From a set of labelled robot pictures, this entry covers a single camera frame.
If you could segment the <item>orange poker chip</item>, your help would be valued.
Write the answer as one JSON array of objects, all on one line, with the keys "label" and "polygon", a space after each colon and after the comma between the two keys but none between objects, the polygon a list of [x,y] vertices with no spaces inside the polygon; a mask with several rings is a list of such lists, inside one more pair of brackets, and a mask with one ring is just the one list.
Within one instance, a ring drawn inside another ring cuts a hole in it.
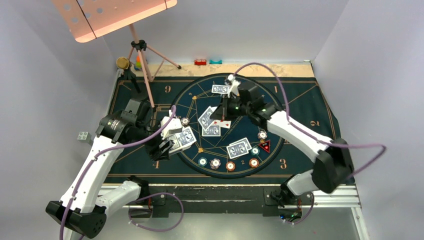
[{"label": "orange poker chip", "polygon": [[249,160],[249,166],[251,168],[257,168],[259,166],[259,164],[260,164],[260,162],[259,162],[259,160],[257,158],[251,158]]}]

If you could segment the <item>red triangular dealer button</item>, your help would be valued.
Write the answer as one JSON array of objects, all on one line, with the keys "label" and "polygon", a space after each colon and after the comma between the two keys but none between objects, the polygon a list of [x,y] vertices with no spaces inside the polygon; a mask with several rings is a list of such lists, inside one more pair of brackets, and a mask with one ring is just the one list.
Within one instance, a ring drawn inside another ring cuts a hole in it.
[{"label": "red triangular dealer button", "polygon": [[270,153],[271,152],[271,141],[270,140],[262,140],[259,144],[258,147],[261,148],[262,150],[264,150],[266,153]]}]

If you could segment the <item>teal toy block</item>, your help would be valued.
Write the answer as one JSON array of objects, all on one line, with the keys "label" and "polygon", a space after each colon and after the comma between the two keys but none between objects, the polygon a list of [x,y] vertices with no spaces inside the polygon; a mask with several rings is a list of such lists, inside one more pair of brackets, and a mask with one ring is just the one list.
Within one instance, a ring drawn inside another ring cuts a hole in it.
[{"label": "teal toy block", "polygon": [[223,61],[221,59],[210,59],[209,64],[210,65],[221,65]]}]

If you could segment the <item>grey lego block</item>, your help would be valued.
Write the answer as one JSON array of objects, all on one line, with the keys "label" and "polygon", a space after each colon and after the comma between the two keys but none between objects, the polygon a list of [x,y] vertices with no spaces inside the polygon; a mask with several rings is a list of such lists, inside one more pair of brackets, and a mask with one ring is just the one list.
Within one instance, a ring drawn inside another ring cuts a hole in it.
[{"label": "grey lego block", "polygon": [[77,136],[77,139],[79,141],[88,141],[90,138],[91,138],[91,135],[86,131],[80,131]]}]

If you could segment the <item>blue playing card deck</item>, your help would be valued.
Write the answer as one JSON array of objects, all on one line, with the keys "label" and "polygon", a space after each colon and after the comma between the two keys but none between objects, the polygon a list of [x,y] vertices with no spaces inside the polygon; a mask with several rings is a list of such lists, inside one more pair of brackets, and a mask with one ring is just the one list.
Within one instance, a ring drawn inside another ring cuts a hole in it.
[{"label": "blue playing card deck", "polygon": [[180,137],[177,137],[176,135],[173,135],[171,137],[168,138],[170,144],[171,144],[171,148],[169,149],[169,156],[175,155],[177,153],[180,153],[182,151],[187,150],[188,148],[190,148],[191,145],[188,144],[184,144],[181,140]]}]

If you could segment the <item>green blue chip stack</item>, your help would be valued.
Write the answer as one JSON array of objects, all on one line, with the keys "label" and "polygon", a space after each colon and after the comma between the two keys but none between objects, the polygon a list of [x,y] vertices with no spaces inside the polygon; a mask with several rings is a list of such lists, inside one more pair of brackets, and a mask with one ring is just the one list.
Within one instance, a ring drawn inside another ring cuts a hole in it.
[{"label": "green blue chip stack", "polygon": [[200,157],[200,158],[197,160],[197,164],[198,164],[198,166],[200,166],[200,167],[205,167],[205,166],[208,164],[208,160],[207,160],[207,158],[205,158],[205,157]]}]

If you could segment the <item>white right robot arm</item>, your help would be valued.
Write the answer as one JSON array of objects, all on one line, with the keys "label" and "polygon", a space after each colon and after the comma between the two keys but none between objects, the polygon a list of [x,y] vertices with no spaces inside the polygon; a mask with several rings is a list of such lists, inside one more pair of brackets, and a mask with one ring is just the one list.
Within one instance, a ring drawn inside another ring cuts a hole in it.
[{"label": "white right robot arm", "polygon": [[320,190],[331,194],[354,172],[350,151],[342,138],[330,139],[299,124],[289,110],[266,103],[259,88],[251,82],[225,82],[218,107],[210,115],[215,121],[233,121],[246,116],[252,124],[277,135],[301,150],[313,168],[298,173],[280,186],[280,193],[270,195],[280,206],[293,205],[304,193]]}]

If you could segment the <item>brass round knob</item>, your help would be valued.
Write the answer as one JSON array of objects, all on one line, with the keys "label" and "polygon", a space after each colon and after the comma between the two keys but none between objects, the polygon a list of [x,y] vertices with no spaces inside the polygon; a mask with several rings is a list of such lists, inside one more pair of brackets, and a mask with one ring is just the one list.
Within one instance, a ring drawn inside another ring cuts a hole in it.
[{"label": "brass round knob", "polygon": [[128,68],[131,67],[130,60],[123,56],[117,58],[115,63],[116,63],[116,66],[121,70],[127,70]]}]

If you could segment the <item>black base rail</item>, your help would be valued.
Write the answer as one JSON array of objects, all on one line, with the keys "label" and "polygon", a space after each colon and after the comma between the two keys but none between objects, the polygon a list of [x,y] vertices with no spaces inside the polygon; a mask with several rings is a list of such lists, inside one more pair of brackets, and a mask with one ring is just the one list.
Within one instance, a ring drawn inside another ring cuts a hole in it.
[{"label": "black base rail", "polygon": [[180,212],[297,217],[305,216],[314,203],[312,194],[304,193],[293,204],[281,205],[279,184],[151,184],[149,190],[149,199],[130,202],[128,207],[152,210],[154,218]]}]

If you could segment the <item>red toy block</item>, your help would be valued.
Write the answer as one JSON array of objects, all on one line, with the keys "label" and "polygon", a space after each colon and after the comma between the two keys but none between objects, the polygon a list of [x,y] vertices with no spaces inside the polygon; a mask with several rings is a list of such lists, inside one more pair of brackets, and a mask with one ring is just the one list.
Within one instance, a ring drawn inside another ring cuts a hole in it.
[{"label": "red toy block", "polygon": [[205,66],[208,63],[208,61],[206,59],[195,59],[194,60],[194,64],[196,66]]}]

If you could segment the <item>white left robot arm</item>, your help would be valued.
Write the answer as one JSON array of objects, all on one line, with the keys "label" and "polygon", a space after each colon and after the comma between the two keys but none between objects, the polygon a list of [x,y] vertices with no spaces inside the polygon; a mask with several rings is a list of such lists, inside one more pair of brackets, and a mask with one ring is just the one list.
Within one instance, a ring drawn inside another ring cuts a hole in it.
[{"label": "white left robot arm", "polygon": [[168,157],[171,143],[166,134],[181,131],[176,106],[154,128],[145,120],[149,102],[131,98],[123,110],[102,118],[91,150],[77,177],[59,200],[46,206],[46,213],[60,224],[59,239],[95,238],[106,220],[126,204],[142,205],[152,198],[149,183],[134,175],[114,190],[100,195],[112,165],[126,148],[144,145],[151,160]]}]

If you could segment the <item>green blue poker chip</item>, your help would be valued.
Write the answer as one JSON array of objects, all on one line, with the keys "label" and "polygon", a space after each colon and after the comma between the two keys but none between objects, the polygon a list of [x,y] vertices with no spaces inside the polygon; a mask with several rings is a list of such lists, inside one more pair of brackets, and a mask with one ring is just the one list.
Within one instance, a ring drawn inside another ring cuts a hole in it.
[{"label": "green blue poker chip", "polygon": [[260,154],[260,149],[258,147],[253,147],[250,150],[250,153],[251,153],[252,156],[258,156]]}]

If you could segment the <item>round blue poker mat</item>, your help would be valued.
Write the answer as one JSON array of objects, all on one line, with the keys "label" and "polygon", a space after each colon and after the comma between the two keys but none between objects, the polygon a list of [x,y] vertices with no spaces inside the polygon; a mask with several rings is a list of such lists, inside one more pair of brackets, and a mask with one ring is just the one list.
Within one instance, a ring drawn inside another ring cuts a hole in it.
[{"label": "round blue poker mat", "polygon": [[[227,77],[226,73],[217,73],[204,77],[180,78],[177,77],[164,85],[166,104],[175,105],[178,118],[188,118],[195,137],[194,146],[177,154],[182,162],[192,167],[203,175],[220,178],[285,178],[287,176],[287,163],[283,157],[285,140],[275,134],[268,133],[265,140],[258,139],[258,133],[265,131],[251,123],[246,116],[240,116],[231,121],[229,129],[221,127],[221,136],[202,136],[202,127],[198,123],[198,117],[207,107],[217,107],[221,96],[211,93],[212,85],[223,85]],[[258,147],[260,153],[257,156],[248,154],[230,159],[227,146],[231,143],[248,138],[251,147]],[[261,141],[270,140],[270,153],[261,149],[258,144]],[[204,167],[198,166],[199,158],[207,158],[208,163]],[[259,166],[251,168],[249,160],[256,158]],[[221,165],[213,170],[210,167],[212,159],[219,159]],[[227,171],[226,163],[234,162],[235,170]]]}]

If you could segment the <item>orange chip stack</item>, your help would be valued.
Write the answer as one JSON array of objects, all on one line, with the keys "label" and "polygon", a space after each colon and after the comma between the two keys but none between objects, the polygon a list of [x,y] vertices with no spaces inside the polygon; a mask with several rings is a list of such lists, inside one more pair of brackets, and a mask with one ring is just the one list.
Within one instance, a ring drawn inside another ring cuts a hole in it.
[{"label": "orange chip stack", "polygon": [[236,165],[232,161],[228,161],[226,163],[225,167],[226,167],[226,170],[229,171],[229,172],[233,172],[236,169]]}]

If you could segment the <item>blue backed playing card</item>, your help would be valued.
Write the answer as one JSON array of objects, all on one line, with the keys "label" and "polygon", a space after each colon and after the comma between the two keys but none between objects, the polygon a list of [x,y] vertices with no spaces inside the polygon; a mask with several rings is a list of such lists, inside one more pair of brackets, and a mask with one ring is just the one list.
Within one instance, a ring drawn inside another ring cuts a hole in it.
[{"label": "blue backed playing card", "polygon": [[221,136],[221,127],[219,125],[211,125],[207,129],[202,128],[201,135],[203,137],[220,137]]},{"label": "blue backed playing card", "polygon": [[229,86],[228,85],[219,85],[219,84],[213,84],[211,87],[211,93],[213,94],[228,94],[229,93]]},{"label": "blue backed playing card", "polygon": [[184,127],[181,132],[176,134],[176,138],[182,147],[191,146],[197,141],[190,126]]},{"label": "blue backed playing card", "polygon": [[233,146],[233,145],[244,145],[247,151],[250,151],[252,149],[252,146],[247,137],[236,140],[235,142],[232,142],[230,144],[230,146]]},{"label": "blue backed playing card", "polygon": [[226,150],[230,159],[235,159],[249,153],[243,144],[229,145],[226,147]]},{"label": "blue backed playing card", "polygon": [[206,110],[197,118],[197,122],[203,130],[207,130],[212,124],[213,119],[211,119],[212,113],[216,110],[216,106],[208,106]]}]

